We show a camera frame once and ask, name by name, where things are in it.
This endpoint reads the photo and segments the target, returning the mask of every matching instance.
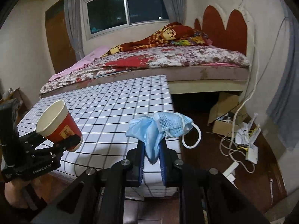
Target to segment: red headboard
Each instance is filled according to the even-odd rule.
[[[231,12],[225,30],[218,11],[213,6],[208,6],[204,12],[202,29],[198,19],[195,19],[194,28],[208,34],[214,46],[246,55],[247,25],[238,10]]]

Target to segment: headboard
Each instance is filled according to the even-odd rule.
[[[252,59],[251,54],[252,46],[254,43],[254,37],[248,38],[247,25],[253,25],[253,20],[243,11],[246,17],[247,24],[244,20],[244,15],[239,11],[234,9],[228,19],[225,18],[225,13],[223,10],[216,6],[220,13],[214,6],[208,6],[204,11],[203,19],[201,21],[202,26],[198,19],[195,19],[194,28],[197,30],[202,30],[209,35],[210,39],[213,41],[213,45],[219,48],[229,49],[232,51],[239,51],[244,55],[247,55],[249,59]]]

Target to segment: red paper cup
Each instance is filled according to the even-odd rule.
[[[75,134],[80,136],[80,143],[68,149],[68,151],[76,151],[83,141],[83,135],[62,99],[51,104],[41,115],[36,124],[36,133],[53,143]]]

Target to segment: window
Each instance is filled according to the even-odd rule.
[[[130,25],[167,21],[163,0],[83,0],[89,37]]]

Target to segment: blue face mask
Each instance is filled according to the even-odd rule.
[[[199,138],[195,145],[187,146],[184,136],[193,126],[198,130]],[[145,152],[151,164],[155,164],[159,158],[159,143],[165,138],[182,137],[183,145],[187,148],[194,148],[201,139],[201,132],[193,120],[179,113],[159,112],[149,114],[138,119],[129,121],[127,137],[134,137],[145,144]]]

